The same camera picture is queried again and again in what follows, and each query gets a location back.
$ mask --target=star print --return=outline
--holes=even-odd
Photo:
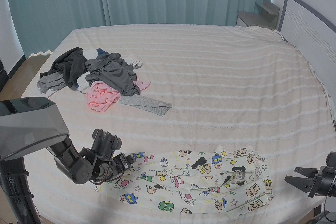
[[[190,176],[189,171],[183,171],[182,176]]]
[[[142,188],[139,188],[139,185],[137,187],[133,187],[133,188],[134,188],[134,191],[137,191],[137,192],[140,192],[140,190],[142,189]]]
[[[236,201],[235,199],[233,199],[233,201],[230,201],[230,202],[231,202],[232,206],[236,206],[238,201]]]

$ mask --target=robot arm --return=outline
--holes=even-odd
[[[44,97],[0,101],[0,185],[18,223],[40,224],[23,156],[47,148],[56,166],[74,183],[100,185],[120,178],[135,159],[119,154],[119,137],[95,129],[91,148],[79,153],[56,104]]]

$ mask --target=tiled floor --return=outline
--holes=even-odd
[[[5,87],[0,92],[0,101],[20,98],[26,90],[28,84],[40,70],[41,66],[48,59],[48,55],[37,55],[29,57],[21,67],[15,72],[12,79],[7,81]],[[42,217],[44,224],[53,224]],[[16,218],[7,202],[2,189],[0,190],[0,224],[16,223]]]

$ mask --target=cartoon print shirt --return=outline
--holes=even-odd
[[[252,146],[234,152],[137,152],[131,170],[95,190],[125,203],[172,213],[254,212],[273,198],[266,160]]]

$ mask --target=bed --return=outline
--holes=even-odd
[[[41,150],[25,157],[40,214],[55,224],[290,223],[321,204],[320,197],[308,198],[284,181],[286,175],[295,174],[296,166],[324,165],[327,154],[336,148],[333,109],[325,90],[331,91],[331,84],[328,76],[318,72],[323,87],[312,69],[319,70],[319,65],[314,57],[308,62],[305,49],[301,50],[311,42],[302,37],[306,32],[298,26],[305,20],[301,16],[305,10],[302,2],[285,1],[280,32],[296,47],[279,32],[258,26],[116,25],[74,30],[40,70],[47,71],[57,56],[77,46],[141,60],[144,65],[136,73],[151,81],[142,94],[172,103],[173,108],[159,117],[116,103],[99,113],[87,107],[79,91],[64,88],[50,99],[57,104],[77,149],[91,145],[95,128],[118,135],[124,153],[212,152],[218,145],[233,151],[253,145],[267,159],[272,174],[274,199],[268,206],[236,219],[224,213],[138,209],[102,195],[91,183],[73,184],[57,169],[49,152]],[[295,18],[292,13],[300,17],[294,23],[289,18]],[[309,18],[321,21],[315,15]],[[325,27],[330,29],[322,21],[315,32],[327,40],[334,31]],[[38,79],[36,75],[23,97],[40,96]]]

